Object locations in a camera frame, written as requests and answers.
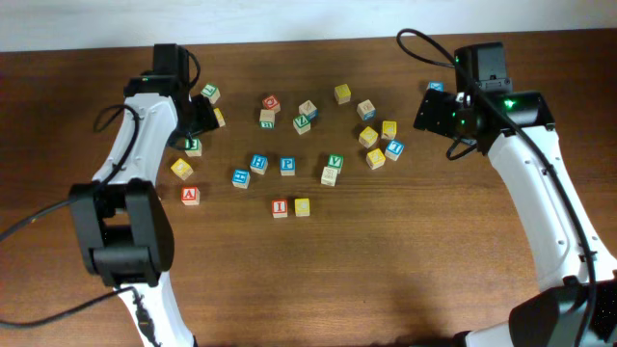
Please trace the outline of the green letter R block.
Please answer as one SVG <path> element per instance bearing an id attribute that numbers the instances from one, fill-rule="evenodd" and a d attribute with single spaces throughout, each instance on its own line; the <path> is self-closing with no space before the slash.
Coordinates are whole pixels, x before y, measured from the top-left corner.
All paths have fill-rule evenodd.
<path id="1" fill-rule="evenodd" d="M 202 156 L 202 145 L 199 139 L 186 139 L 185 140 L 185 153 L 189 157 Z"/>

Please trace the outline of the red letter A block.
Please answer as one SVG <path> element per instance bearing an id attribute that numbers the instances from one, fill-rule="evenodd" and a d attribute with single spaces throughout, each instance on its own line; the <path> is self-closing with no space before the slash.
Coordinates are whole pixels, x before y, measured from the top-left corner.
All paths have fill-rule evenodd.
<path id="1" fill-rule="evenodd" d="M 187 206 L 199 205 L 201 202 L 201 192 L 198 187 L 183 187 L 181 189 L 180 200 Z"/>

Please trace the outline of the red letter I block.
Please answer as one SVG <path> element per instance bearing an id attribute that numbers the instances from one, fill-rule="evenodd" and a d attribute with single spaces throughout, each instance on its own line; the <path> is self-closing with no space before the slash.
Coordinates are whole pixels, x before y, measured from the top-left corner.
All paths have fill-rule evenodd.
<path id="1" fill-rule="evenodd" d="M 286 218 L 288 216 L 287 200 L 273 200 L 271 205 L 274 218 Z"/>

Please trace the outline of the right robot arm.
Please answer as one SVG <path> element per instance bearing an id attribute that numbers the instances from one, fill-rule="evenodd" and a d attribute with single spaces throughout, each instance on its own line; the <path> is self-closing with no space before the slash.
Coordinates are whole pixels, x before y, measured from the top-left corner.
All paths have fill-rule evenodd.
<path id="1" fill-rule="evenodd" d="M 488 157 L 519 214 L 539 286 L 505 322 L 456 334 L 453 345 L 615 345 L 616 259 L 569 177 L 548 104 L 538 92 L 514 92 L 499 42 L 445 58 L 457 91 L 428 89 L 415 127 Z"/>

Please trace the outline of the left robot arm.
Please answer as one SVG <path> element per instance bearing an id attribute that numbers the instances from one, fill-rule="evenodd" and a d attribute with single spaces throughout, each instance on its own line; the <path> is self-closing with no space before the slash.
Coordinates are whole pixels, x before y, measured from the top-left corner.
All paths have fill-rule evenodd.
<path id="1" fill-rule="evenodd" d="M 129 80 L 108 158 L 92 182 L 69 191 L 86 270 L 113 288 L 146 346 L 194 346 L 171 284 L 174 235 L 155 182 L 168 147 L 218 128 L 211 103 L 191 95 L 197 58 L 174 44 L 153 47 L 151 69 Z"/>

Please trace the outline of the yellow block right pair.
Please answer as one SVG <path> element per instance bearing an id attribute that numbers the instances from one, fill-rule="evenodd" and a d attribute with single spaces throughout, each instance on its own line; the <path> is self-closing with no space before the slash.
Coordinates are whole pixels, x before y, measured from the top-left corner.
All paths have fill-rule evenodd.
<path id="1" fill-rule="evenodd" d="M 226 125 L 226 121 L 225 121 L 225 118 L 224 118 L 223 113 L 221 112 L 221 110 L 219 108 L 215 108 L 213 110 L 213 112 L 215 114 L 215 118 L 216 118 L 216 120 L 218 122 L 218 125 L 220 127 L 224 127 Z"/>

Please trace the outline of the green letter L block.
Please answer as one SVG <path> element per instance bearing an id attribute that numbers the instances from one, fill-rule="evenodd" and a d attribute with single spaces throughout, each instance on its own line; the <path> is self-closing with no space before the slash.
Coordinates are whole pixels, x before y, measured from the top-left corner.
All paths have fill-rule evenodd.
<path id="1" fill-rule="evenodd" d="M 211 83 L 207 83 L 201 89 L 201 95 L 209 100 L 211 104 L 215 104 L 221 97 L 220 89 Z"/>

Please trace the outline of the blue letter X block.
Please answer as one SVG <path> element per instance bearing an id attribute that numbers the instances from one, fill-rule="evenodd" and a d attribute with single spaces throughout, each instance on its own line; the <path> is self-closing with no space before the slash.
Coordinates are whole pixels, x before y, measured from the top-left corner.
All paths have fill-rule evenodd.
<path id="1" fill-rule="evenodd" d="M 436 91 L 442 92 L 443 91 L 443 82 L 430 81 L 428 83 L 427 88 L 430 89 L 430 90 L 436 90 Z"/>

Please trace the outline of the blue letter I block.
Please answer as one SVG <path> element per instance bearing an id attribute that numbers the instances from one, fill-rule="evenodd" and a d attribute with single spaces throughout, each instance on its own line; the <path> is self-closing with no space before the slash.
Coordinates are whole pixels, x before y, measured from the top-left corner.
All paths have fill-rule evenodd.
<path id="1" fill-rule="evenodd" d="M 391 140 L 386 146 L 385 156 L 390 160 L 397 161 L 401 153 L 403 152 L 404 148 L 405 148 L 404 144 L 396 140 Z"/>

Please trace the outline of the green side wooden block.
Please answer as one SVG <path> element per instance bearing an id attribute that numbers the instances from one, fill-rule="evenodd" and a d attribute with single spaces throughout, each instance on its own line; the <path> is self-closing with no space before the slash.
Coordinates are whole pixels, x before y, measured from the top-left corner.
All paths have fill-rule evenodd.
<path id="1" fill-rule="evenodd" d="M 275 127 L 276 114 L 272 110 L 262 109 L 259 114 L 259 126 L 263 129 L 273 129 Z"/>

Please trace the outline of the red letter C block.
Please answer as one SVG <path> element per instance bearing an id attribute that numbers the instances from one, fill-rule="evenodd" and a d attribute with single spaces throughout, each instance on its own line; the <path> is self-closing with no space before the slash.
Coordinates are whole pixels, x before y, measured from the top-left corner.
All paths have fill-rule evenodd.
<path id="1" fill-rule="evenodd" d="M 262 106 L 264 109 L 273 111 L 274 113 L 278 113 L 281 110 L 281 103 L 274 94 L 266 96 L 262 100 Z"/>

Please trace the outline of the blue block lower left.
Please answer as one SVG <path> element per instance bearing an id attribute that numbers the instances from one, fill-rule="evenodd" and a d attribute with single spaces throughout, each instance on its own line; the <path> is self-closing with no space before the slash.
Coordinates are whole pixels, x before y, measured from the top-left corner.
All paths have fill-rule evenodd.
<path id="1" fill-rule="evenodd" d="M 250 185 L 250 172 L 246 170 L 236 169 L 232 175 L 232 185 L 236 188 L 247 189 Z"/>

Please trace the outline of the blue letter H block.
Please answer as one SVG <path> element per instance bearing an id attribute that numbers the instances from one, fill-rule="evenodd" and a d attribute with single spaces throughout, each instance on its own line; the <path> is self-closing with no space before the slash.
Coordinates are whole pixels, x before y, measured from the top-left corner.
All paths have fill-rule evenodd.
<path id="1" fill-rule="evenodd" d="M 265 174 L 268 168 L 268 158 L 264 155 L 255 154 L 250 163 L 250 169 L 256 174 Z"/>

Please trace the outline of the blue letter P block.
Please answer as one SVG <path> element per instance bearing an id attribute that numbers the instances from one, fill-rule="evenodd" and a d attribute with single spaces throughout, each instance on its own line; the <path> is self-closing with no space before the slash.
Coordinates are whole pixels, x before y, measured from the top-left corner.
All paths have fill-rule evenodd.
<path id="1" fill-rule="evenodd" d="M 294 175 L 296 171 L 295 158 L 282 157 L 280 159 L 280 171 L 282 176 Z"/>

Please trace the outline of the green letter Z block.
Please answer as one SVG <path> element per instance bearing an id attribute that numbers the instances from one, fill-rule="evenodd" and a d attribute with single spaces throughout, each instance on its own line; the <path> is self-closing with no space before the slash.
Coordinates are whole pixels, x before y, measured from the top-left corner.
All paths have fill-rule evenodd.
<path id="1" fill-rule="evenodd" d="M 310 120 L 307 116 L 300 115 L 293 119 L 293 126 L 299 135 L 303 135 L 310 131 Z"/>

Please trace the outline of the green letter V block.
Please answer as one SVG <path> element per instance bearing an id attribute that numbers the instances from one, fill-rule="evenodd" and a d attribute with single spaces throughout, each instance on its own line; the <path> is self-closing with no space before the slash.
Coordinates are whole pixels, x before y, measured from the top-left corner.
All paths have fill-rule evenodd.
<path id="1" fill-rule="evenodd" d="M 335 169 L 340 174 L 343 163 L 344 163 L 344 157 L 342 155 L 330 154 L 328 158 L 327 166 L 329 168 Z"/>

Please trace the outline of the plain carved wooden block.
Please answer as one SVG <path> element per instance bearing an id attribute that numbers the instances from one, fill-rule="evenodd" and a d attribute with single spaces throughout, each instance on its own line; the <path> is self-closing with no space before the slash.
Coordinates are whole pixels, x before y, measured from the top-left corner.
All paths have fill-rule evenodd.
<path id="1" fill-rule="evenodd" d="M 332 167 L 325 167 L 321 175 L 321 183 L 327 186 L 335 186 L 338 170 Z"/>

